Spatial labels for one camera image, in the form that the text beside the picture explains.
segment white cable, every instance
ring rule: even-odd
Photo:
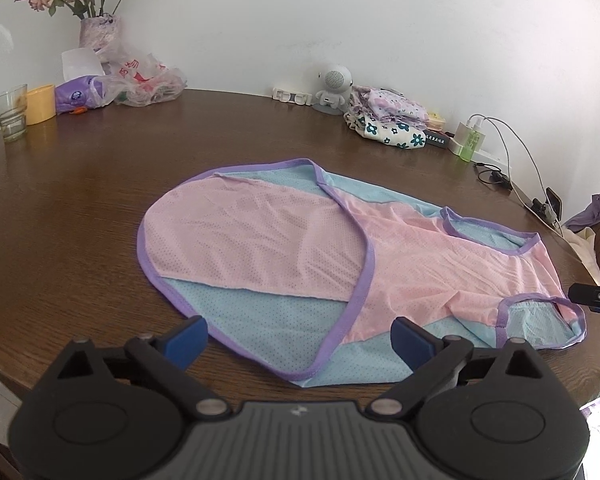
[[[486,121],[489,121],[491,123],[491,125],[496,129],[498,135],[500,136],[500,140],[502,141],[502,145],[504,146],[504,151],[507,154],[507,176],[509,177],[509,181],[511,182],[511,187],[513,188],[513,192],[516,194],[516,196],[518,197],[518,200],[520,200],[520,203],[533,215],[535,216],[539,221],[541,221],[543,224],[546,225],[546,222],[544,220],[542,220],[538,214],[531,209],[524,200],[522,200],[522,198],[520,197],[518,190],[516,189],[516,186],[513,184],[513,180],[511,179],[511,165],[510,165],[510,159],[509,159],[509,150],[507,148],[507,143],[504,141],[504,136],[502,135],[502,132],[500,131],[498,125],[496,123],[494,123],[493,121],[498,121],[499,123],[504,124],[509,130],[511,130],[511,132],[516,136],[516,138],[520,141],[520,143],[522,143],[522,145],[525,147],[526,152],[529,155],[529,158],[531,159],[531,162],[533,163],[534,167],[536,168],[536,173],[538,173],[538,180],[540,181],[540,186],[542,186],[542,191],[544,192],[544,196],[546,198],[546,203],[549,205],[549,208],[551,208],[551,211],[554,211],[554,208],[551,206],[551,203],[549,201],[549,197],[546,194],[546,191],[544,190],[544,184],[542,183],[542,177],[540,176],[540,171],[538,170],[538,166],[536,166],[536,162],[534,161],[534,158],[531,156],[531,153],[529,152],[528,148],[526,147],[526,144],[522,141],[522,139],[520,139],[520,137],[518,136],[518,134],[513,130],[513,128],[511,126],[509,126],[505,121],[500,120],[496,117],[487,117],[484,116],[482,114],[473,114],[471,117],[469,117],[469,120],[467,121],[467,125],[468,123],[471,121],[471,119],[473,119],[474,117],[480,117],[483,118]],[[564,239],[564,233],[562,232],[562,227],[560,225],[560,222],[558,222],[558,228],[560,229],[560,232],[558,232],[554,227],[552,227],[552,230],[558,235],[560,236],[560,238]]]

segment pink and blue garment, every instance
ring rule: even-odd
[[[538,234],[463,218],[307,159],[207,171],[147,211],[138,257],[185,316],[301,386],[400,381],[389,329],[496,348],[586,335]]]

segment white cloth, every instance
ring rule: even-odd
[[[564,239],[567,240],[573,251],[578,255],[580,261],[589,271],[589,274],[600,286],[600,267],[596,261],[596,251],[593,249],[593,243],[596,239],[596,234],[591,227],[585,227],[577,234],[573,231],[562,228]]]

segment white robot speaker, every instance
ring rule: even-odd
[[[314,108],[321,112],[340,115],[346,110],[346,94],[353,86],[351,72],[342,65],[329,65],[318,74],[324,90],[315,94],[317,103]]]

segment speaker grille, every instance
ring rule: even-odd
[[[324,82],[329,88],[336,90],[344,84],[344,76],[336,70],[331,70],[324,76]]]

